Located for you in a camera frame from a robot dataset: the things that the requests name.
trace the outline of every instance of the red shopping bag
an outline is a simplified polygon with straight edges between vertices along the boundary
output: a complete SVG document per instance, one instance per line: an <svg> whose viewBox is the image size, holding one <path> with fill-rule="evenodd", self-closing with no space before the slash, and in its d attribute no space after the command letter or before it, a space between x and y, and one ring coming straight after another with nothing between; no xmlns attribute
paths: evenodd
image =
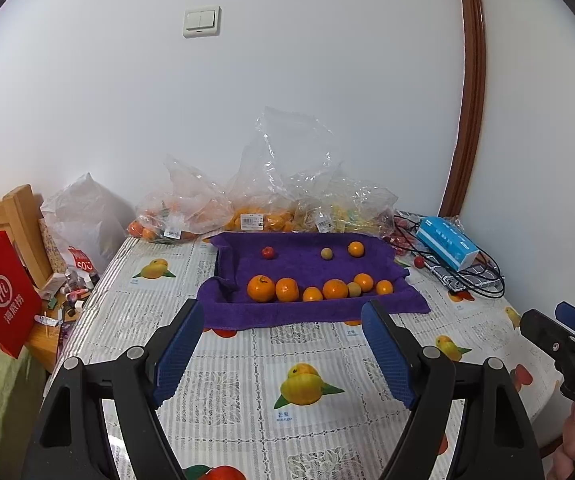
<svg viewBox="0 0 575 480"><path fill-rule="evenodd" d="M0 231L0 348L18 357L41 299L5 231Z"/></svg>

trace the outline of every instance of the purple tray liner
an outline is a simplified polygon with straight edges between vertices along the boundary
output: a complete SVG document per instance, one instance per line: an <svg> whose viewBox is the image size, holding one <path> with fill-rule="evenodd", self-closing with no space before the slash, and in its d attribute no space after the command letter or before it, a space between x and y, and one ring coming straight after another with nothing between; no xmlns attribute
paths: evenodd
<svg viewBox="0 0 575 480"><path fill-rule="evenodd" d="M347 253L352 241L365 246L365 256ZM362 306L378 298L390 314L429 312L427 301L405 277L410 272L394 263L394 248L379 238L359 234L320 233L221 233L211 239L218 248L215 275L200 286L197 300L205 309L205 328L245 330L298 322L338 322L357 320ZM260 250L271 246L273 260L264 259ZM321 249L329 247L334 257L325 261ZM374 279L390 280L394 293L377 296L368 292L358 298L294 303L256 303L247 295L247 284L257 274L293 278L301 294L308 286L323 289L332 278L348 283L359 272Z"/></svg>

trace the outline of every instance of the barcode sticker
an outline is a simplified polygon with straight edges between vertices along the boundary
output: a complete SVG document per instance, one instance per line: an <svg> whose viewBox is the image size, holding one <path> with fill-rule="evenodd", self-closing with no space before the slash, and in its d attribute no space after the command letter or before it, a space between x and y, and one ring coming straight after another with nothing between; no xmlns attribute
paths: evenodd
<svg viewBox="0 0 575 480"><path fill-rule="evenodd" d="M240 215L240 228L243 231L263 231L263 215L261 213Z"/></svg>
<svg viewBox="0 0 575 480"><path fill-rule="evenodd" d="M322 218L316 221L316 228L319 230L319 233L329 233L332 227L331 219L327 215L323 215Z"/></svg>
<svg viewBox="0 0 575 480"><path fill-rule="evenodd" d="M174 238L174 240L180 240L180 231L177 231L176 229L167 228L165 229L163 236L165 236L166 238Z"/></svg>

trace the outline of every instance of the red logo on bag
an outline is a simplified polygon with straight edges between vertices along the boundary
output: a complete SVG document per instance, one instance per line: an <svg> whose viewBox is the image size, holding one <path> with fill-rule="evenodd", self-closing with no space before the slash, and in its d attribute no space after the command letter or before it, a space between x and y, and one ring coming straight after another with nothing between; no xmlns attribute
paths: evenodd
<svg viewBox="0 0 575 480"><path fill-rule="evenodd" d="M87 254L76 247L69 246L68 249L74 257L74 265L76 267L85 272L91 272L94 270L94 266L91 264L91 260L87 257Z"/></svg>
<svg viewBox="0 0 575 480"><path fill-rule="evenodd" d="M11 303L11 283L7 277L0 274L0 307L5 308Z"/></svg>

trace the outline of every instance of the wooden headboard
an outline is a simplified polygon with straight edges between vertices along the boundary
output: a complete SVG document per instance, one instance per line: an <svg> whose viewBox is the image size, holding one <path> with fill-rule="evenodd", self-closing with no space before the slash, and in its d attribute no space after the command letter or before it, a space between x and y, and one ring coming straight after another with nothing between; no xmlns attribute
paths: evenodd
<svg viewBox="0 0 575 480"><path fill-rule="evenodd" d="M17 187L0 200L0 231L7 232L34 284L42 288L52 275L52 266L45 253L38 227L38 206L29 184Z"/></svg>

